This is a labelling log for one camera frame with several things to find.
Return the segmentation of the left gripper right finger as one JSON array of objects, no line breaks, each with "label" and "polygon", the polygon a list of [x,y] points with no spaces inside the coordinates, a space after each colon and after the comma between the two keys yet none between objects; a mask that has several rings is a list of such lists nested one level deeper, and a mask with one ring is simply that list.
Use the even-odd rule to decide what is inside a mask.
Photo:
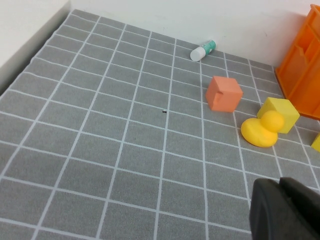
[{"label": "left gripper right finger", "polygon": [[320,195],[291,177],[281,177],[279,186],[307,231],[320,239]]}]

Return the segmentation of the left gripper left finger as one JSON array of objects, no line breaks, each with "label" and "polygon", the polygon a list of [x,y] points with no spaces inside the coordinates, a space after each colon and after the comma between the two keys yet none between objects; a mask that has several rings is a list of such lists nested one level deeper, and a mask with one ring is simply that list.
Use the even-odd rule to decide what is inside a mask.
[{"label": "left gripper left finger", "polygon": [[270,179],[254,181],[249,213],[254,240],[298,240],[299,221],[279,184]]}]

